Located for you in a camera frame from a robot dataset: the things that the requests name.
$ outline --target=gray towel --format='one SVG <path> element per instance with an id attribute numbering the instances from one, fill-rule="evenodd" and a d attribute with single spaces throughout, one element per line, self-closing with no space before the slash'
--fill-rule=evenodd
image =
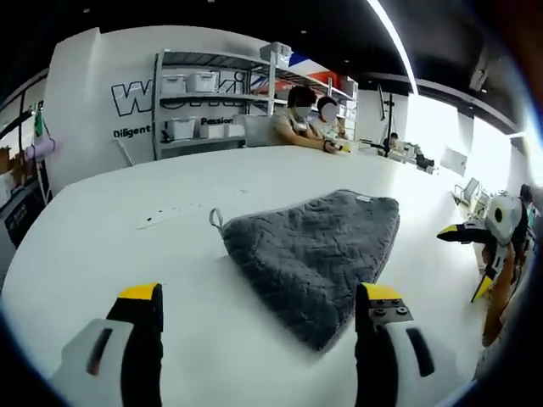
<path id="1" fill-rule="evenodd" d="M 266 306 L 310 348 L 347 322 L 356 286 L 375 282 L 400 224 L 398 202 L 338 190 L 300 206 L 211 223 Z"/>

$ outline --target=yellow object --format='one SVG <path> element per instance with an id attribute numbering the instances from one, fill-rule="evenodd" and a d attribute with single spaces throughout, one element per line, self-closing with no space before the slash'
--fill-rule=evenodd
<path id="1" fill-rule="evenodd" d="M 150 284 L 143 284 L 142 286 L 129 287 L 119 294 L 119 298 L 150 300 L 153 297 L 153 290 L 157 284 L 158 282 L 151 282 Z"/>
<path id="2" fill-rule="evenodd" d="M 449 233 L 450 231 L 458 231 L 458 226 L 457 225 L 450 225 L 449 227 L 446 227 L 444 230 L 442 230 L 440 233 L 438 233 L 438 236 L 443 235 L 445 233 Z"/>
<path id="3" fill-rule="evenodd" d="M 376 299 L 401 299 L 401 295 L 393 288 L 382 286 L 380 284 L 362 283 L 367 290 L 367 297 L 370 300 Z"/>
<path id="4" fill-rule="evenodd" d="M 473 295 L 472 302 L 483 297 L 489 291 L 491 284 L 492 279 L 488 276 L 484 276 L 483 280 L 481 280 L 479 286 L 477 287 L 477 291 L 475 291 L 475 294 Z"/>

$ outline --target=table surface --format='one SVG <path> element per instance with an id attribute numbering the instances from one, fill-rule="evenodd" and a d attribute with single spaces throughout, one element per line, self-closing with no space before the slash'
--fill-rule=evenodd
<path id="1" fill-rule="evenodd" d="M 105 317 L 119 292 L 160 282 L 164 406 L 352 406 L 352 322 L 327 353 L 308 351 L 261 304 L 208 221 L 214 207 L 226 221 L 339 188 L 399 201 L 400 229 L 379 282 L 403 294 L 419 324 L 456 352 L 469 380 L 484 312 L 482 302 L 469 303 L 477 262 L 469 245 L 435 237 L 462 218 L 439 179 L 367 154 L 245 148 L 70 185 L 20 245 L 3 311 L 30 361 L 51 376 L 62 348 Z"/>

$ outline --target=black ceiling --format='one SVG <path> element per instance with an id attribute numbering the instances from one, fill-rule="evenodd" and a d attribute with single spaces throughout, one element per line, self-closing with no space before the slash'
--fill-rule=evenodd
<path id="1" fill-rule="evenodd" d="M 488 40 L 463 1 L 380 3 L 400 34 L 417 78 L 472 94 L 516 122 L 513 92 L 500 64 L 492 65 L 493 72 L 484 85 L 487 93 L 469 87 Z M 10 8 L 10 15 L 4 14 L 0 25 L 4 39 L 0 102 L 48 66 L 57 42 L 96 26 L 102 32 L 145 25 L 217 28 L 284 42 L 330 70 L 355 79 L 364 72 L 405 74 L 394 44 L 366 0 L 62 0 L 11 3 Z M 496 52 L 492 58 L 498 60 Z"/>

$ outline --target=woman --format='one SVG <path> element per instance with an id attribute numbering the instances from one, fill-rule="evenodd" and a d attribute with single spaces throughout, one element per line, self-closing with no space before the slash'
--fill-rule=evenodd
<path id="1" fill-rule="evenodd" d="M 316 104 L 319 116 L 311 121 L 311 128 L 323 140 L 334 142 L 345 137 L 345 128 L 338 121 L 338 103 L 329 96 L 319 99 Z"/>
<path id="2" fill-rule="evenodd" d="M 278 110 L 271 117 L 271 127 L 285 144 L 336 153 L 338 149 L 329 140 L 316 135 L 307 122 L 315 102 L 316 94 L 309 87 L 293 87 L 288 93 L 287 108 Z"/>

